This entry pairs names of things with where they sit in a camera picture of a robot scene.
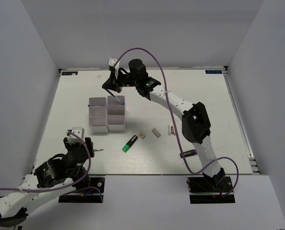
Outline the grey eraser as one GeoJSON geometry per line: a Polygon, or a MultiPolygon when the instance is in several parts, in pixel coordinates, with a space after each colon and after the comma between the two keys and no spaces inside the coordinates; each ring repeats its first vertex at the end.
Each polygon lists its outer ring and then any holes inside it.
{"type": "Polygon", "coordinates": [[[159,137],[161,136],[161,133],[160,133],[157,129],[155,129],[155,128],[152,129],[152,133],[153,133],[157,138],[159,138],[159,137]]]}

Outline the green black highlighter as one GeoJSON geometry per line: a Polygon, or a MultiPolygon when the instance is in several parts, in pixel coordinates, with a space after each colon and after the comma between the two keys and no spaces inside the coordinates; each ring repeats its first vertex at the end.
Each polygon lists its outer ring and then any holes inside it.
{"type": "Polygon", "coordinates": [[[138,136],[133,135],[132,138],[123,146],[122,151],[127,153],[133,144],[137,141],[138,136]]]}

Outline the purple black highlighter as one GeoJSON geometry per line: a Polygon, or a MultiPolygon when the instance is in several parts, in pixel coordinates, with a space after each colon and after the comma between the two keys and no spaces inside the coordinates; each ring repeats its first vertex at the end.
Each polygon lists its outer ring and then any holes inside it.
{"type": "Polygon", "coordinates": [[[192,150],[184,151],[183,153],[180,153],[179,155],[181,158],[183,158],[183,157],[187,158],[187,157],[197,155],[197,151],[196,151],[196,149],[192,149],[192,150]]]}

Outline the green gel pen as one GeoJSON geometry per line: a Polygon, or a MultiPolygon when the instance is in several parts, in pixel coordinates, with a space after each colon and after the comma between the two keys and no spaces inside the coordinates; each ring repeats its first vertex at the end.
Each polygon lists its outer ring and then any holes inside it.
{"type": "Polygon", "coordinates": [[[119,97],[115,96],[108,89],[105,89],[105,91],[109,94],[107,97],[108,104],[124,104],[124,102],[119,97]]]}

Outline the blue ballpoint pen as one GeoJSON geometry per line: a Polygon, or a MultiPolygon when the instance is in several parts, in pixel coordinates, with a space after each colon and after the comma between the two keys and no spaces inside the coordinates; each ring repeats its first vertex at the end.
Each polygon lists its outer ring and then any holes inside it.
{"type": "Polygon", "coordinates": [[[88,107],[96,108],[96,107],[106,107],[106,105],[91,105],[89,104],[88,107]]]}

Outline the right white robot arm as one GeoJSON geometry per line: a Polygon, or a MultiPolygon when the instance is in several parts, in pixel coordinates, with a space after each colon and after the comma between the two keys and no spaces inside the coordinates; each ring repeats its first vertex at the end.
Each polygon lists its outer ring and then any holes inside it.
{"type": "Polygon", "coordinates": [[[109,93],[120,93],[123,87],[135,87],[139,95],[167,108],[172,118],[178,117],[182,122],[182,135],[197,151],[206,187],[211,191],[218,190],[226,174],[211,144],[211,124],[205,105],[190,103],[169,92],[165,83],[148,75],[142,60],[133,59],[128,65],[129,71],[126,71],[119,67],[117,59],[110,58],[110,77],[102,88],[109,93]]]}

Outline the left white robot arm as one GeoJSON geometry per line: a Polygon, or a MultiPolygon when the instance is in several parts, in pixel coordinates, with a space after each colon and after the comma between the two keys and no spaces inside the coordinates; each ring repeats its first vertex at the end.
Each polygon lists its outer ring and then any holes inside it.
{"type": "Polygon", "coordinates": [[[83,165],[94,157],[91,138],[66,137],[63,142],[66,154],[54,155],[27,175],[22,185],[0,196],[0,227],[17,226],[43,204],[90,187],[89,169],[83,165]]]}

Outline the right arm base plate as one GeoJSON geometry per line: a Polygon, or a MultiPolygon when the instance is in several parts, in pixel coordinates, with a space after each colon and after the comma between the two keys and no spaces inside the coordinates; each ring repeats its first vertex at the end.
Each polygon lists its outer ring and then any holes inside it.
{"type": "Polygon", "coordinates": [[[190,204],[233,204],[236,203],[232,181],[225,177],[216,188],[208,185],[204,177],[188,177],[190,204]]]}

